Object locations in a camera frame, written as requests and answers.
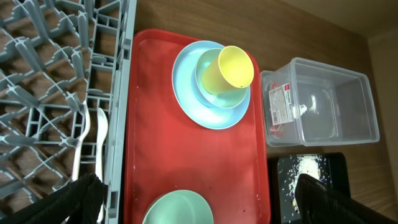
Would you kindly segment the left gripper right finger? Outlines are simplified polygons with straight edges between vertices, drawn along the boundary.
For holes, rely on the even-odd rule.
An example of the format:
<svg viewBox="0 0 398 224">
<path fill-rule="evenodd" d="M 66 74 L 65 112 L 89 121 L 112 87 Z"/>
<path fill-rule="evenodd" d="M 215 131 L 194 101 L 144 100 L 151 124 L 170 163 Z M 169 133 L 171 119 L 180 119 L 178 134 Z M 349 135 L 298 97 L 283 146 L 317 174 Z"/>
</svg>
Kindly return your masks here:
<svg viewBox="0 0 398 224">
<path fill-rule="evenodd" d="M 396 221 L 326 186 L 308 174 L 299 175 L 295 198 L 302 223 L 397 224 Z"/>
</svg>

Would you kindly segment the green bowl with rice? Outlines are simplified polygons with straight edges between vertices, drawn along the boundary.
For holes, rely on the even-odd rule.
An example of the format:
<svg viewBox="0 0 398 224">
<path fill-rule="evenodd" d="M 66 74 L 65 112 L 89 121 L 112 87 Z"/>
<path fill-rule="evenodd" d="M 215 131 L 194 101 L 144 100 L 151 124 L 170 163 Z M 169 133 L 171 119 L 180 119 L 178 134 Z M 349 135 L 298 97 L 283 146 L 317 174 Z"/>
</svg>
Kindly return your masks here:
<svg viewBox="0 0 398 224">
<path fill-rule="evenodd" d="M 214 224 L 209 203 L 191 190 L 175 190 L 156 198 L 142 224 Z"/>
</svg>

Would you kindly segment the light blue bowl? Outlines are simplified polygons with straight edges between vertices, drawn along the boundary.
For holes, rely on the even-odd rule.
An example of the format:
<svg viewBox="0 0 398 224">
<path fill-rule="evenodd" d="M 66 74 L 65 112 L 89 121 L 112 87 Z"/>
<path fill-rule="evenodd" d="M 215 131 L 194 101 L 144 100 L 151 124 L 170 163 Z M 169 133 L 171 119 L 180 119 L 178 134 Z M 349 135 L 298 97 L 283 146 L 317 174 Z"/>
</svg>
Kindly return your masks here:
<svg viewBox="0 0 398 224">
<path fill-rule="evenodd" d="M 193 94 L 200 103 L 208 108 L 232 109 L 239 107 L 244 101 L 250 98 L 249 87 L 213 95 L 207 92 L 202 85 L 202 76 L 204 71 L 220 52 L 221 48 L 213 48 L 206 50 L 200 55 L 192 72 L 191 81 Z"/>
</svg>

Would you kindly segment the white plastic fork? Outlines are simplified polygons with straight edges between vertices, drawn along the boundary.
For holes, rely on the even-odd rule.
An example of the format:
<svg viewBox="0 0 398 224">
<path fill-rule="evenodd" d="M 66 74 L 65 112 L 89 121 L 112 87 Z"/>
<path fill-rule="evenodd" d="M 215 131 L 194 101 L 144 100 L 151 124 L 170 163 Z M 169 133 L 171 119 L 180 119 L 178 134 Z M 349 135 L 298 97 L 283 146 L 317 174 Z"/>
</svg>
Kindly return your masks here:
<svg viewBox="0 0 398 224">
<path fill-rule="evenodd" d="M 79 136 L 77 145 L 75 148 L 75 155 L 74 155 L 72 175 L 71 175 L 72 182 L 78 180 L 79 170 L 80 170 L 81 148 L 83 145 L 83 141 L 86 138 L 86 136 L 88 135 L 88 133 L 90 131 L 90 127 L 91 127 L 90 113 L 88 110 L 88 105 L 87 105 L 86 100 L 83 102 L 83 110 L 84 110 L 85 128 L 84 128 L 82 134 Z"/>
</svg>

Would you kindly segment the yellow plastic cup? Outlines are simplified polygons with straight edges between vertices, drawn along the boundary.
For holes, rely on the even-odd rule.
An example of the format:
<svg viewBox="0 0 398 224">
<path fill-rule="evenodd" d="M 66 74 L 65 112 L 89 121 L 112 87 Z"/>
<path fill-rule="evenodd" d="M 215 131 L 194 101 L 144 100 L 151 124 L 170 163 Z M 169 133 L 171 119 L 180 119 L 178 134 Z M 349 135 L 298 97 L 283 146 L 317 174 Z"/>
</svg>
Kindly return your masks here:
<svg viewBox="0 0 398 224">
<path fill-rule="evenodd" d="M 226 46 L 202 75 L 204 89 L 213 95 L 248 87 L 254 79 L 254 65 L 241 48 Z"/>
</svg>

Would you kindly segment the light blue plate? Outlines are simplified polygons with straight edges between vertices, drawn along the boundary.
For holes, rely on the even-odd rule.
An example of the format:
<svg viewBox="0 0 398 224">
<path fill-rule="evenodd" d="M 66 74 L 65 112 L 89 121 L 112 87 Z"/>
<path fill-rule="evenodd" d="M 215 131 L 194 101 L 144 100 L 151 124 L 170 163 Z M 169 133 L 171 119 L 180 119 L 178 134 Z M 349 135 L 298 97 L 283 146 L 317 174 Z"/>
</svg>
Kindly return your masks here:
<svg viewBox="0 0 398 224">
<path fill-rule="evenodd" d="M 208 108 L 200 103 L 193 94 L 192 72 L 202 53 L 224 46 L 209 40 L 200 40 L 184 47 L 174 61 L 172 69 L 172 87 L 175 97 L 184 113 L 197 124 L 208 129 L 226 129 L 238 123 L 249 107 L 251 98 L 239 107 L 232 109 Z"/>
</svg>

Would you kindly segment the white napkin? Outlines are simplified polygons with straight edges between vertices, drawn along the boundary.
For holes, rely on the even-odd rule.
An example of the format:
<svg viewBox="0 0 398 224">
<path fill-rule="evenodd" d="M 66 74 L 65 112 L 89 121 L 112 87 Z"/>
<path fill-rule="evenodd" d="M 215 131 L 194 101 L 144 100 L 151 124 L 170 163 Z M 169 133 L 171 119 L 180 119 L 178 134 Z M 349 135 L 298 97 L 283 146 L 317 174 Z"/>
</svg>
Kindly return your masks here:
<svg viewBox="0 0 398 224">
<path fill-rule="evenodd" d="M 300 113 L 303 114 L 307 111 L 307 107 L 305 105 L 300 105 Z"/>
</svg>

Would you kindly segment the white plastic spoon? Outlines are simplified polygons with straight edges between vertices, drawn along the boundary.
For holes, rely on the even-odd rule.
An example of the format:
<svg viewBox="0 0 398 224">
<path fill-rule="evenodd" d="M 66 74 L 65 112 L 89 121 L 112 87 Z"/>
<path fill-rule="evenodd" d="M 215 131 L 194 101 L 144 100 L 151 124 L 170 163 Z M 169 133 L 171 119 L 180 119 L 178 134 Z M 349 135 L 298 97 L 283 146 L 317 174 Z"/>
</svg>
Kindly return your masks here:
<svg viewBox="0 0 398 224">
<path fill-rule="evenodd" d="M 103 181 L 103 144 L 108 133 L 108 119 L 105 112 L 97 109 L 96 163 L 95 174 Z"/>
</svg>

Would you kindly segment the red strawberry candy wrapper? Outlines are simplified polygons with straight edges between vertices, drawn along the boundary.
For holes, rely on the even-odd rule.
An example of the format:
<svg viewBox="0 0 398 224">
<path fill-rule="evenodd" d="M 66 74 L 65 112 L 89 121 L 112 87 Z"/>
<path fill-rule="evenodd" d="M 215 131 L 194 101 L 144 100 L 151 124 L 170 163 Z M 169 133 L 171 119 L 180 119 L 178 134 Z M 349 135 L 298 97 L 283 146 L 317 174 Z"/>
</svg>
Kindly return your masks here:
<svg viewBox="0 0 398 224">
<path fill-rule="evenodd" d="M 272 82 L 268 94 L 272 121 L 269 133 L 275 138 L 281 138 L 284 126 L 292 121 L 290 85 Z"/>
</svg>

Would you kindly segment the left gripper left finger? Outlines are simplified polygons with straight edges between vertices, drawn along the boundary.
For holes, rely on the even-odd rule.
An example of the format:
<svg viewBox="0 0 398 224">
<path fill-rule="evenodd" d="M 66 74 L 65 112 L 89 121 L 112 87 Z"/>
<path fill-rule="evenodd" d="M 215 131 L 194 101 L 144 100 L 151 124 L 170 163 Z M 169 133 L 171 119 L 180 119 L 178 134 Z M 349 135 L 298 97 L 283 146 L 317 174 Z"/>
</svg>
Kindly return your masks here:
<svg viewBox="0 0 398 224">
<path fill-rule="evenodd" d="M 104 183 L 95 174 L 84 174 L 62 189 L 3 218 L 1 224 L 96 223 L 104 191 Z"/>
</svg>

